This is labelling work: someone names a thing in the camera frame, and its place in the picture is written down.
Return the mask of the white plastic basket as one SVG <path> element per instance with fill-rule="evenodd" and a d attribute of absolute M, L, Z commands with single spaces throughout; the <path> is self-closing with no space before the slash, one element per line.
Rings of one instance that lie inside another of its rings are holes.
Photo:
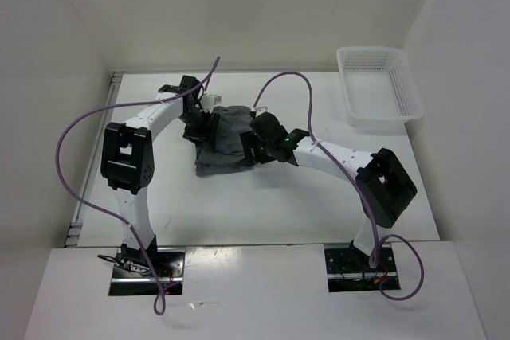
<path fill-rule="evenodd" d="M 349 124 L 367 130 L 390 130 L 424 116 L 424 107 L 406 54 L 384 46 L 337 50 Z"/>

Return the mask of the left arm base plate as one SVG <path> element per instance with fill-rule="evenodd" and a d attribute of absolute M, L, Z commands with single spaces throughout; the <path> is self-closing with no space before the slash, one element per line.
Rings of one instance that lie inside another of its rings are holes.
<path fill-rule="evenodd" d="M 184 248 L 159 248 L 155 258 L 155 271 L 166 296 L 182 295 L 186 251 Z M 159 289 L 146 264 L 122 260 L 120 250 L 116 256 L 98 255 L 113 265 L 108 291 L 109 296 L 155 296 Z"/>

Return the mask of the grey shorts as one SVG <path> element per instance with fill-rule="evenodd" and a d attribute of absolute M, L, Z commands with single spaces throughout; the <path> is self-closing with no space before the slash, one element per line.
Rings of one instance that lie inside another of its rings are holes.
<path fill-rule="evenodd" d="M 195 147 L 195 175 L 208 178 L 214 175 L 235 174 L 251 170 L 244 161 L 240 134 L 249 130 L 251 108 L 247 106 L 217 106 L 220 120 L 215 143 L 193 143 Z"/>

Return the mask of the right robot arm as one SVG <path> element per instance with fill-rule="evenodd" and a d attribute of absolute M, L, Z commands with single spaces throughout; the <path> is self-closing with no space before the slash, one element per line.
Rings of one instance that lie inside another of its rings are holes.
<path fill-rule="evenodd" d="M 352 150 L 319 140 L 310 131 L 287 131 L 269 112 L 254 116 L 240 138 L 251 166 L 288 163 L 322 171 L 354 187 L 366 215 L 349 252 L 351 265 L 359 271 L 377 263 L 381 239 L 418 193 L 396 154 L 386 148 L 375 153 Z"/>

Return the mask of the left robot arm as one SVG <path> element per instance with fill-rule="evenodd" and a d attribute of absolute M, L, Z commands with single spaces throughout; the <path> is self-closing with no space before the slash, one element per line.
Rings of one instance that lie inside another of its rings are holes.
<path fill-rule="evenodd" d="M 123 223 L 123 239 L 116 263 L 142 276 L 159 266 L 157 239 L 149 218 L 147 188 L 155 174 L 153 142 L 172 122 L 185 124 L 184 138 L 214 148 L 220 116 L 214 111 L 222 98 L 206 92 L 192 76 L 179 85 L 163 85 L 155 102 L 123 123 L 104 129 L 100 173 L 116 197 Z"/>

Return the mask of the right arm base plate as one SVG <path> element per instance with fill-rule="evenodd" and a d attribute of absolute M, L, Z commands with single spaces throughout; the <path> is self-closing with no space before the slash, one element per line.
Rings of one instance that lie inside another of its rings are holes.
<path fill-rule="evenodd" d="M 379 263 L 371 268 L 368 256 L 352 244 L 324 247 L 328 291 L 330 293 L 400 290 L 398 273 L 391 247 L 381 249 Z"/>

